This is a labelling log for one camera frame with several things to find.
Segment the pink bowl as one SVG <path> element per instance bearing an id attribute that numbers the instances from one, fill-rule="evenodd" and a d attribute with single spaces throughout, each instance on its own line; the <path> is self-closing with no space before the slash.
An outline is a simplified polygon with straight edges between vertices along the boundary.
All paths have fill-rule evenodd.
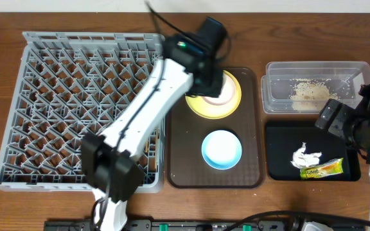
<path id="1" fill-rule="evenodd" d="M 230 102 L 236 94 L 236 84 L 233 79 L 226 73 L 223 73 L 222 90 L 217 98 L 202 96 L 202 99 L 211 105 L 224 105 Z"/>

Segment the rice leftovers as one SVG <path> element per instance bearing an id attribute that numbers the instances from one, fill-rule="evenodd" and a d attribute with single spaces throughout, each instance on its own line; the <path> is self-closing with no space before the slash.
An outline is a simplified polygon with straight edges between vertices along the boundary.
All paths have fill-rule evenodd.
<path id="1" fill-rule="evenodd" d="M 295 111 L 320 111 L 329 99 L 338 99 L 337 93 L 331 92 L 325 81 L 299 79 L 294 84 L 289 96 Z"/>

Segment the green orange snack wrapper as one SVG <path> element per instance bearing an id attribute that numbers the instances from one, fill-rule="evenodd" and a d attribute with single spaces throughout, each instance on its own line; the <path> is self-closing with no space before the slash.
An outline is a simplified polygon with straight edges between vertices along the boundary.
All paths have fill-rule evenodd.
<path id="1" fill-rule="evenodd" d="M 336 158 L 324 164 L 319 164 L 312 167 L 302 168 L 300 177 L 302 180 L 319 179 L 333 175 L 340 175 L 344 172 L 342 168 L 343 158 Z"/>

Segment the white tissue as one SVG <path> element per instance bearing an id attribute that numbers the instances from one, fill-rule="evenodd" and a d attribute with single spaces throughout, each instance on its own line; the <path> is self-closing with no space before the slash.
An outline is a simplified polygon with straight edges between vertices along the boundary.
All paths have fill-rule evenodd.
<path id="1" fill-rule="evenodd" d="M 321 156 L 321 152 L 306 153 L 306 143 L 304 142 L 303 145 L 293 153 L 290 162 L 294 167 L 302 169 L 318 165 Z"/>

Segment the light blue bowl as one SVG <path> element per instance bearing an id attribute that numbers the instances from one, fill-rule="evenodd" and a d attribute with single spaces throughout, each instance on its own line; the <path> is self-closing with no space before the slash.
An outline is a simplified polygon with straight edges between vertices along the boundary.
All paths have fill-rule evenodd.
<path id="1" fill-rule="evenodd" d="M 233 168 L 242 157 L 242 144 L 237 136 L 227 130 L 209 133 L 201 145 L 202 158 L 217 170 Z"/>

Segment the wooden chopstick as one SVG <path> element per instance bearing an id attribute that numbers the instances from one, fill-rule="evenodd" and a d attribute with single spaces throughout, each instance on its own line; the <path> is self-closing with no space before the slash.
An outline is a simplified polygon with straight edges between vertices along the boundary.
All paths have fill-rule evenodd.
<path id="1" fill-rule="evenodd" d="M 146 145 L 145 145 L 145 153 L 148 154 L 149 152 L 149 145 L 150 145 L 150 141 L 149 139 L 146 141 Z"/>
<path id="2" fill-rule="evenodd" d="M 159 129 L 157 128 L 155 130 L 155 154 L 159 151 L 158 143 L 159 143 Z"/>

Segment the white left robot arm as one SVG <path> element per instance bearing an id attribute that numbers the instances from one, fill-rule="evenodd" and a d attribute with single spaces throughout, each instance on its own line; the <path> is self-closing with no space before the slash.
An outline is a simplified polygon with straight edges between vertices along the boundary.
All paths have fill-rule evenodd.
<path id="1" fill-rule="evenodd" d="M 93 188 L 91 230 L 121 230 L 128 199 L 143 182 L 138 161 L 147 138 L 183 95 L 218 97 L 223 69 L 218 50 L 225 35 L 176 34 L 166 38 L 140 92 L 100 134 L 82 138 L 82 171 Z"/>

